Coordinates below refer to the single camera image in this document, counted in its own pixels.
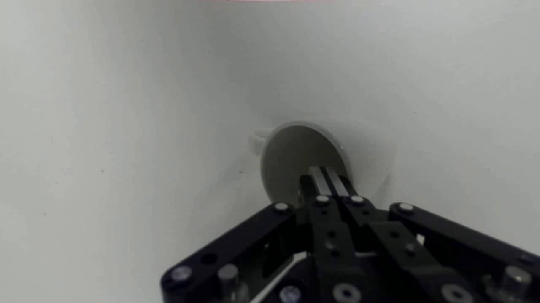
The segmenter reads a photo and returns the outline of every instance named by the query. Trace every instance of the screw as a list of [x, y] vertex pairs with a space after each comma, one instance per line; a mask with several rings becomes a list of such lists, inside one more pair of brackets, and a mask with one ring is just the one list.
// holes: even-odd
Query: screw
[[350, 283], [340, 283], [333, 290], [335, 300], [338, 303], [360, 303], [362, 302], [362, 292]]
[[364, 199], [364, 198], [360, 198], [360, 196], [353, 196], [353, 198], [352, 198], [352, 203], [355, 203], [355, 204], [364, 204], [364, 203], [365, 203], [365, 199]]
[[171, 278], [176, 283], [185, 283], [185, 282], [191, 280], [191, 277], [193, 277], [193, 272], [188, 267], [180, 267], [180, 268], [173, 270], [173, 273], [171, 273]]
[[521, 299], [527, 295], [531, 285], [532, 285], [532, 277], [529, 272], [517, 267], [505, 268], [502, 290]]
[[286, 287], [281, 290], [283, 303], [299, 303], [303, 300], [303, 292], [298, 287]]
[[227, 265], [218, 272], [220, 280], [224, 282], [230, 282], [230, 280], [237, 280], [239, 277], [239, 268], [235, 265]]
[[441, 294], [443, 294], [445, 300], [450, 303], [475, 303], [473, 295], [458, 285], [445, 285], [441, 288]]
[[318, 203], [320, 204], [328, 204], [328, 203], [332, 203], [332, 199], [328, 196], [318, 196]]
[[279, 213], [288, 213], [288, 211], [289, 211], [289, 204], [286, 204], [286, 203], [278, 203], [278, 204], [274, 206], [274, 209], [279, 211]]
[[414, 213], [416, 213], [416, 208], [411, 206], [411, 204], [401, 204], [399, 209], [401, 209], [402, 213], [407, 213], [407, 214], [414, 214]]

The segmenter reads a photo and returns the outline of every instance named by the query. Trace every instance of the hole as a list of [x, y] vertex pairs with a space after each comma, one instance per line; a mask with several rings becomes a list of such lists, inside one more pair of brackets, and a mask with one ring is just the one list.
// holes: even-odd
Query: hole
[[343, 290], [342, 294], [343, 294], [343, 297], [347, 297], [347, 299], [352, 299], [352, 297], [353, 297], [353, 294], [352, 294], [350, 290]]
[[458, 290], [453, 292], [453, 297], [456, 297], [458, 300], [463, 300], [463, 294], [460, 294]]
[[215, 265], [218, 262], [218, 255], [217, 253], [203, 253], [202, 262], [205, 265]]

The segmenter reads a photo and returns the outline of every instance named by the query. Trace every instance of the black plastic part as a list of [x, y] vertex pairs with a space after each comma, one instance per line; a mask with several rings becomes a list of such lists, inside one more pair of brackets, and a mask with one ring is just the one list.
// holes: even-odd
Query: black plastic part
[[[301, 208], [261, 211], [225, 236], [205, 246], [163, 277], [164, 303], [230, 302], [218, 272], [234, 263], [240, 285], [256, 299], [291, 262], [296, 253], [308, 258], [271, 290], [266, 303], [281, 302], [279, 292], [298, 287], [301, 302], [337, 302], [337, 285], [355, 287], [362, 302], [450, 302], [448, 290], [461, 290], [475, 303], [490, 302], [487, 290], [499, 292], [507, 267], [529, 272], [534, 278], [527, 303], [540, 302], [540, 258], [524, 250], [472, 231], [436, 214], [414, 208], [389, 213], [338, 196], [337, 186], [323, 169], [332, 189], [328, 203], [320, 203], [313, 177], [299, 181]], [[352, 182], [340, 177], [357, 196]], [[175, 282], [178, 267], [193, 270], [188, 282]]]

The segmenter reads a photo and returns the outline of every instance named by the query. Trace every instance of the bolt head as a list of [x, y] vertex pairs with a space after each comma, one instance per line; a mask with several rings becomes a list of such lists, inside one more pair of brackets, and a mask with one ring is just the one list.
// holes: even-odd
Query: bolt head
[[224, 282], [237, 280], [237, 277], [239, 277], [239, 268], [235, 265], [232, 265], [232, 263], [224, 267], [218, 272], [218, 278], [224, 280]]
[[171, 278], [176, 283], [190, 282], [191, 277], [193, 277], [193, 270], [188, 267], [180, 267], [180, 268], [173, 270], [173, 273], [171, 273]]
[[360, 303], [362, 302], [362, 292], [350, 283], [340, 283], [333, 290], [333, 297], [338, 303]]
[[288, 213], [291, 208], [289, 208], [289, 204], [286, 204], [286, 203], [278, 203], [278, 204], [274, 206], [274, 209], [279, 211], [279, 213]]
[[475, 297], [460, 285], [445, 285], [441, 294], [448, 303], [475, 303]]
[[318, 203], [320, 204], [328, 204], [328, 203], [332, 203], [332, 199], [328, 196], [318, 196]]
[[352, 203], [355, 203], [355, 204], [364, 204], [367, 199], [365, 198], [360, 198], [360, 196], [353, 196], [352, 198]]
[[509, 268], [505, 270], [505, 275], [507, 275], [509, 278], [512, 278], [514, 282], [517, 282], [517, 283], [531, 283], [531, 282], [532, 282], [531, 273], [529, 273], [529, 272], [524, 272], [522, 268], [517, 268], [517, 267], [509, 267]]
[[299, 303], [303, 300], [303, 292], [298, 287], [286, 287], [281, 290], [283, 303]]
[[416, 208], [414, 208], [414, 206], [404, 204], [404, 203], [399, 206], [399, 209], [401, 209], [402, 213], [407, 213], [407, 214], [416, 213]]

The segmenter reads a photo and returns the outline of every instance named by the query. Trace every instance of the white wall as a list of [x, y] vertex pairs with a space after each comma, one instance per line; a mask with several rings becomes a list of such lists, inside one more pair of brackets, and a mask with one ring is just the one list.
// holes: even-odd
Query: white wall
[[159, 302], [175, 260], [256, 213], [249, 135], [288, 120], [377, 124], [397, 159], [374, 199], [539, 243], [539, 14], [0, 0], [0, 302]]

